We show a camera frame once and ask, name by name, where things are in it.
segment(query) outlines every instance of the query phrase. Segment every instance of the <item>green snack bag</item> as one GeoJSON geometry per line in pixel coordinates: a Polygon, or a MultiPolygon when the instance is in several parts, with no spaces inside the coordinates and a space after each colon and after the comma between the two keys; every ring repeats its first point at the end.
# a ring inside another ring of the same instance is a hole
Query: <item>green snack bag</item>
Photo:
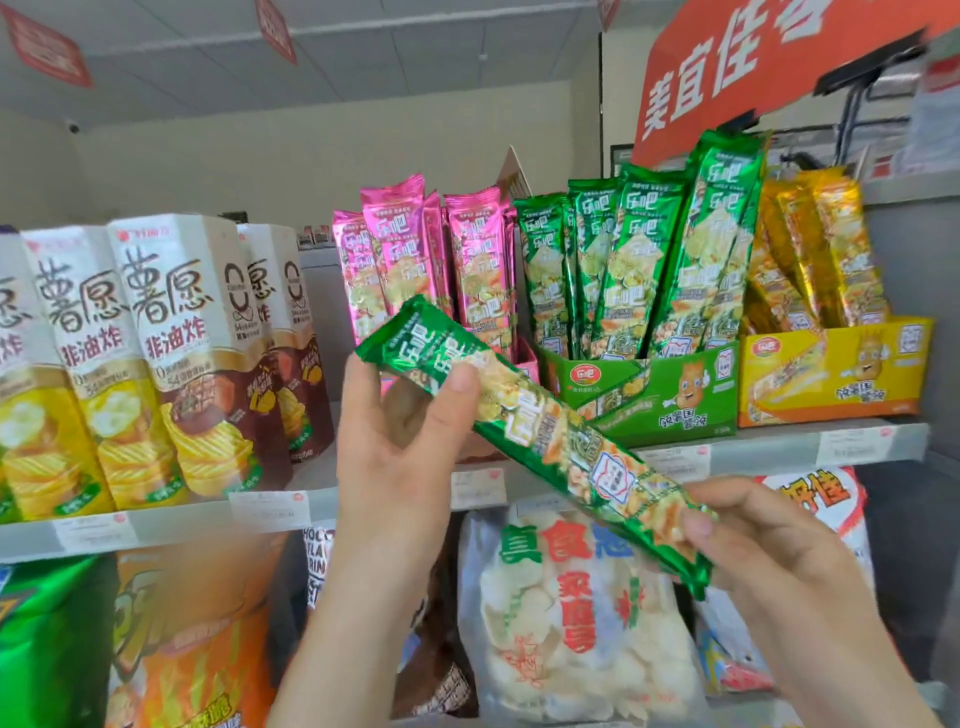
{"type": "Polygon", "coordinates": [[[707,307],[707,332],[704,334],[701,350],[716,349],[735,341],[740,331],[740,319],[743,318],[743,296],[747,289],[747,273],[750,270],[750,255],[754,249],[756,235],[756,211],[760,203],[758,182],[743,213],[743,220],[737,231],[736,239],[727,266],[720,278],[720,288],[707,307]]]}
{"type": "Polygon", "coordinates": [[[110,557],[0,567],[0,726],[103,728],[116,586],[110,557]]]}
{"type": "Polygon", "coordinates": [[[705,132],[691,155],[696,182],[660,287],[649,356],[683,356],[700,347],[705,309],[719,290],[759,177],[762,143],[745,134],[705,132]]]}
{"type": "Polygon", "coordinates": [[[577,219],[577,294],[581,303],[581,353],[590,351],[600,284],[616,227],[617,180],[570,180],[570,199],[577,219]]]}
{"type": "Polygon", "coordinates": [[[607,261],[591,359],[636,359],[686,192],[685,172],[624,164],[613,248],[607,261]]]}
{"type": "Polygon", "coordinates": [[[406,376],[435,395],[456,361],[480,373],[473,429],[543,478],[591,518],[640,546],[680,576],[697,599],[710,578],[707,557],[684,540],[680,515],[697,509],[684,490],[587,424],[423,295],[357,347],[364,361],[406,376]]]}
{"type": "Polygon", "coordinates": [[[563,196],[529,197],[517,200],[515,207],[534,342],[568,359],[570,318],[566,305],[563,196]]]}

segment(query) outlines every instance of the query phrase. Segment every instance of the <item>green display box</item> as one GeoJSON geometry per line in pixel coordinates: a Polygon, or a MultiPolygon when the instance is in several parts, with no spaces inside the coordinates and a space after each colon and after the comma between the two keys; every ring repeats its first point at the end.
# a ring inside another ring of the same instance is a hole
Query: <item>green display box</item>
{"type": "Polygon", "coordinates": [[[737,346],[639,361],[570,361],[543,349],[543,386],[628,448],[736,432],[737,346]]]}

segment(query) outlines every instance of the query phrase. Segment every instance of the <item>logo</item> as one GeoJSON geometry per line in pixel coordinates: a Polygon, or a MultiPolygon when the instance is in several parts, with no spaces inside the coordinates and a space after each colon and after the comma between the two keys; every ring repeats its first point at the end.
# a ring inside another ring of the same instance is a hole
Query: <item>logo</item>
{"type": "Polygon", "coordinates": [[[578,364],[570,370],[570,381],[581,386],[592,386],[600,381],[600,367],[593,364],[578,364]]]}
{"type": "Polygon", "coordinates": [[[764,336],[754,343],[752,351],[754,356],[773,356],[780,351],[780,341],[773,336],[764,336]]]}

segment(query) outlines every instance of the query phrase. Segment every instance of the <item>ceiling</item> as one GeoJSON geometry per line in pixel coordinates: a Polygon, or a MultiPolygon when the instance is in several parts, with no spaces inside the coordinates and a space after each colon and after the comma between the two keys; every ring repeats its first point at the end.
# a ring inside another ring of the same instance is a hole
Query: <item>ceiling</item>
{"type": "MultiPolygon", "coordinates": [[[[95,86],[23,65],[2,33],[0,108],[82,130],[567,79],[600,30],[595,0],[275,0],[293,65],[253,0],[5,2],[75,40],[95,86]]],[[[656,18],[672,2],[636,5],[656,18]]]]}

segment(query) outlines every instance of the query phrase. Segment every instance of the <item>yellow display box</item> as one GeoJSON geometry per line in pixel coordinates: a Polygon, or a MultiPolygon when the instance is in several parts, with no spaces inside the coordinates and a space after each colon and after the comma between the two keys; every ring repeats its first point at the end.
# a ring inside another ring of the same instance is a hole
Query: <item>yellow display box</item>
{"type": "Polygon", "coordinates": [[[933,320],[748,336],[740,427],[920,412],[933,320]]]}

